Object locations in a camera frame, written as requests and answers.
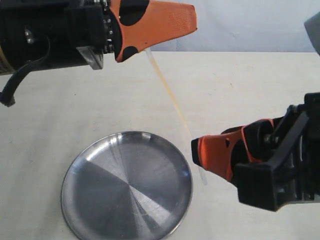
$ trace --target metal plate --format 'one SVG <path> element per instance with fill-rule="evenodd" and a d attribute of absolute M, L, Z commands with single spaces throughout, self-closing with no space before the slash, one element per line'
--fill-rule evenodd
<path fill-rule="evenodd" d="M 83 151 L 66 173 L 61 207 L 81 240 L 160 240 L 183 219 L 192 176 L 181 152 L 146 132 L 122 132 Z"/>

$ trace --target table surface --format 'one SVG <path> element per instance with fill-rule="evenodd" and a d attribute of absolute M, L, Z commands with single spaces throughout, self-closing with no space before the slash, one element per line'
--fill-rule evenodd
<path fill-rule="evenodd" d="M 320 90 L 315 53 L 154 52 L 192 137 L 283 116 Z M 8 76 L 0 77 L 2 88 Z M 190 137 L 146 54 L 124 63 L 31 73 L 0 106 L 0 239 L 75 240 L 62 217 L 60 191 L 75 157 L 122 131 L 147 131 L 175 144 L 190 165 L 193 199 L 168 240 L 317 240 L 320 205 L 269 212 L 238 202 L 237 190 L 191 159 Z"/>

